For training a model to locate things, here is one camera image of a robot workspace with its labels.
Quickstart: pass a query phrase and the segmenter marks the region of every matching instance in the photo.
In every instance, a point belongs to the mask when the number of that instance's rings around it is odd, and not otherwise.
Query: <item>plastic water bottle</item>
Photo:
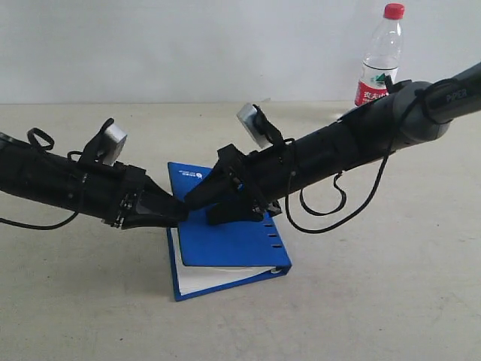
[[[403,47],[401,19],[404,5],[391,3],[384,8],[384,17],[373,33],[365,54],[362,76],[358,82],[355,105],[363,105],[387,94],[384,80],[395,81]]]

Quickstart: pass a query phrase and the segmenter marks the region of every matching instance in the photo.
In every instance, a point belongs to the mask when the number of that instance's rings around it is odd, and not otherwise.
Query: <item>black robotic arm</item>
[[[186,220],[186,206],[160,188],[145,169],[116,162],[126,134],[109,119],[82,152],[49,153],[53,139],[40,129],[30,143],[0,133],[0,190],[24,199],[97,217],[113,227],[173,227]],[[50,230],[63,226],[13,226]]]

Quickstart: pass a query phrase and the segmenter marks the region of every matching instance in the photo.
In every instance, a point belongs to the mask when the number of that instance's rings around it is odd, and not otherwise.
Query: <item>black cable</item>
[[[284,206],[286,208],[286,216],[287,216],[287,219],[288,221],[291,223],[291,225],[296,228],[298,231],[301,231],[303,233],[308,233],[308,234],[312,234],[312,235],[318,235],[318,234],[321,234],[321,233],[326,233],[326,232],[330,232],[334,229],[336,229],[337,227],[340,227],[342,226],[343,224],[349,222],[352,218],[354,218],[355,216],[357,216],[358,214],[360,214],[368,205],[369,203],[371,203],[372,199],[374,198],[374,195],[376,194],[376,191],[377,191],[377,188],[379,187],[380,185],[380,181],[381,181],[381,178],[383,176],[383,172],[384,172],[384,169],[386,167],[386,164],[388,162],[388,159],[389,159],[389,156],[391,155],[392,153],[392,146],[394,144],[394,141],[398,135],[398,132],[401,128],[401,125],[403,124],[403,122],[407,119],[407,116],[410,114],[410,112],[414,109],[414,107],[416,107],[420,102],[424,101],[425,100],[425,97],[431,92],[433,91],[434,89],[436,89],[438,86],[441,86],[441,85],[444,85],[448,82],[460,82],[459,80],[456,80],[456,79],[445,79],[445,80],[440,80],[436,83],[433,83],[431,84],[430,86],[428,86],[424,91],[422,91],[422,93],[420,93],[419,95],[417,95],[415,97],[415,99],[407,106],[406,110],[404,111],[404,113],[401,115],[401,118],[398,122],[398,126],[396,126],[394,128],[394,131],[393,131],[393,134],[392,134],[392,137],[391,137],[391,140],[389,142],[389,145],[387,147],[387,150],[386,150],[386,155],[383,157],[383,161],[381,162],[381,165],[379,167],[379,170],[377,172],[377,176],[376,176],[376,180],[374,181],[374,185],[373,185],[373,188],[372,190],[370,191],[368,197],[366,198],[366,200],[364,201],[364,203],[362,203],[362,205],[360,205],[355,211],[353,211],[351,214],[349,214],[348,216],[344,217],[342,220],[339,220],[337,221],[336,223],[328,226],[328,227],[325,227],[325,228],[322,228],[322,229],[305,229],[301,226],[299,226],[293,219],[292,219],[292,216],[291,216],[291,212],[290,212],[290,209],[289,209],[289,194],[290,194],[290,190],[291,190],[291,182],[292,182],[292,177],[295,176],[295,163],[293,162],[293,167],[292,167],[292,171],[291,171],[291,174],[289,176],[289,180],[288,180],[288,184],[287,184],[287,194],[286,194],[286,197],[284,199]]]
[[[308,214],[311,214],[313,216],[316,216],[316,217],[324,217],[324,216],[328,216],[330,214],[334,214],[334,213],[337,213],[339,211],[341,211],[345,206],[346,206],[346,202],[347,202],[347,194],[346,192],[344,192],[338,185],[337,185],[337,181],[339,180],[339,178],[342,176],[343,174],[342,173],[338,173],[335,177],[334,177],[334,181],[333,181],[333,185],[334,185],[334,188],[336,190],[339,191],[340,193],[340,202],[339,202],[339,205],[333,209],[332,211],[330,212],[326,212],[326,213],[322,213],[322,212],[318,212],[318,211],[315,211],[313,210],[312,208],[310,208],[307,204],[306,204],[306,201],[304,200],[304,188],[301,189],[300,193],[299,193],[299,202],[301,203],[302,205],[302,208],[308,213]]]
[[[54,229],[58,229],[58,228],[61,228],[63,226],[66,226],[72,220],[74,220],[80,214],[80,211],[82,210],[83,199],[84,199],[84,196],[85,196],[85,182],[86,182],[86,179],[87,179],[87,176],[85,174],[82,177],[82,180],[80,181],[80,197],[79,197],[77,210],[66,220],[64,220],[60,223],[54,224],[52,226],[36,226],[36,225],[28,224],[28,223],[15,222],[13,220],[6,220],[5,218],[0,218],[0,223],[7,224],[9,226],[24,228],[24,229],[33,229],[33,230],[36,230],[36,231],[52,231]]]

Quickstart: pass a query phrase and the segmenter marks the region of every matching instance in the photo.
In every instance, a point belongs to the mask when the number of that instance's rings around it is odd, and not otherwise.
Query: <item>red bottle label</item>
[[[362,65],[362,76],[359,78],[358,92],[355,94],[356,106],[372,102],[374,99],[387,95],[386,77],[389,75],[394,83],[398,68],[376,69],[365,64]]]
[[[370,86],[359,81],[358,92],[355,94],[354,104],[356,106],[372,102],[374,99],[382,98],[387,95],[388,91],[384,89],[371,88]]]

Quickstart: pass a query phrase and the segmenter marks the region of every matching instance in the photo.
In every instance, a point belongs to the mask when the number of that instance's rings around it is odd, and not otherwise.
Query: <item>red bottle cap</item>
[[[404,5],[392,3],[384,8],[384,17],[390,20],[400,20],[404,16]]]

